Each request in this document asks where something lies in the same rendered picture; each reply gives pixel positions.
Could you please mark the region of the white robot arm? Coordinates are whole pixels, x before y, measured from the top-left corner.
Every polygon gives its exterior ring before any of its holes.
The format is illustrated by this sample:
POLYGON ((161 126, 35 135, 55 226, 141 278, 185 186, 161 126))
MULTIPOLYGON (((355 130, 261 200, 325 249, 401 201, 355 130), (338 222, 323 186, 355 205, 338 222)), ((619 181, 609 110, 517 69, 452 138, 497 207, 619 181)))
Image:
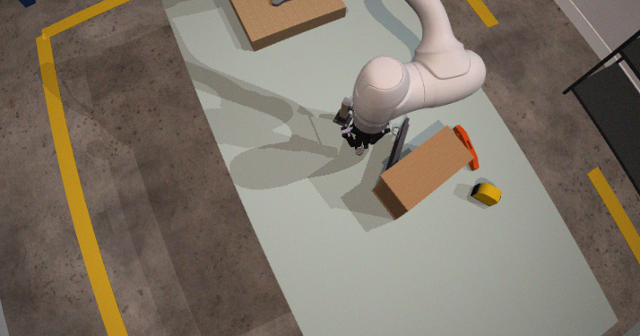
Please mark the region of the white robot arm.
POLYGON ((352 94, 352 116, 366 134, 380 133, 390 120, 412 111, 465 99, 486 77, 481 57, 455 38, 440 0, 405 1, 419 17, 422 40, 412 62, 377 56, 361 69, 352 94))

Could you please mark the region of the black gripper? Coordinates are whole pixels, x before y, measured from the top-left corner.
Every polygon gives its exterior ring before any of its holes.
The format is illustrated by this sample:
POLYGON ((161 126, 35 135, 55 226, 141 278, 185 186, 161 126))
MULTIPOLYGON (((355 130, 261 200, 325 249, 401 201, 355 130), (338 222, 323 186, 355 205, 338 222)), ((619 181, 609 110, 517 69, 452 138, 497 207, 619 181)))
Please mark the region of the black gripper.
POLYGON ((355 148, 356 155, 359 155, 360 149, 361 149, 361 154, 363 154, 364 150, 368 148, 368 144, 369 143, 371 145, 373 145, 378 140, 380 140, 385 134, 388 134, 388 133, 391 132, 390 125, 388 124, 386 129, 383 130, 380 133, 377 133, 377 134, 366 134, 366 133, 360 131, 354 125, 354 122, 352 122, 352 124, 350 125, 350 128, 349 127, 347 127, 347 128, 346 127, 342 127, 341 130, 342 130, 342 137, 347 140, 347 142, 350 145, 350 147, 354 147, 355 148), (352 136, 351 133, 356 134, 355 139, 353 139, 353 136, 352 136))

